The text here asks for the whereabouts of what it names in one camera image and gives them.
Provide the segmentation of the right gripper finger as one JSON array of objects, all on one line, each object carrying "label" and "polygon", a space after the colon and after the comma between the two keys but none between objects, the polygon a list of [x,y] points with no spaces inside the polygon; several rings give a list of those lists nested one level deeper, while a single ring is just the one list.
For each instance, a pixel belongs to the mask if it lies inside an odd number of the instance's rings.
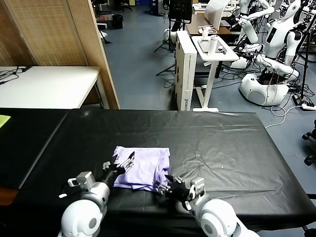
[{"label": "right gripper finger", "polygon": [[184,184],[185,181],[179,176],[165,175],[169,183],[179,183]]},{"label": "right gripper finger", "polygon": [[156,184],[156,191],[160,195],[170,194],[170,193],[172,193],[171,185],[170,184],[157,183]]}]

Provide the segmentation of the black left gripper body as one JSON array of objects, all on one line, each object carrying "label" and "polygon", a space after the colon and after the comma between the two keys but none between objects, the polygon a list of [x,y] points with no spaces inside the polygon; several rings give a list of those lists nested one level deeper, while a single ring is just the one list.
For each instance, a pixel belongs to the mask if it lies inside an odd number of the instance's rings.
[{"label": "black left gripper body", "polygon": [[102,175],[102,182],[106,184],[114,184],[117,177],[124,173],[124,168],[105,169]]}]

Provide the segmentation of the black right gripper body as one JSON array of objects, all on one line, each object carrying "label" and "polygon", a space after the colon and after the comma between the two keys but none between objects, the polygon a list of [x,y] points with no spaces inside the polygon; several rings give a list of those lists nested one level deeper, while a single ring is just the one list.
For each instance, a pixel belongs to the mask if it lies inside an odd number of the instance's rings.
[{"label": "black right gripper body", "polygon": [[190,190],[184,184],[169,184],[169,189],[165,195],[167,198],[175,199],[180,202],[189,200]]}]

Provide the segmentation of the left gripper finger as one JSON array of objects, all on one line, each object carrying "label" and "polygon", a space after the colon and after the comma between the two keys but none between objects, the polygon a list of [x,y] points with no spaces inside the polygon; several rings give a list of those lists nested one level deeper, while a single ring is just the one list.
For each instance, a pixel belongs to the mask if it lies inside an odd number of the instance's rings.
[{"label": "left gripper finger", "polygon": [[118,165],[115,163],[117,160],[117,155],[114,155],[111,157],[111,159],[105,163],[103,163],[103,170],[109,171],[109,170],[117,170]]},{"label": "left gripper finger", "polygon": [[134,165],[135,152],[132,152],[129,157],[119,164],[119,168],[123,169],[124,172],[128,172]]}]

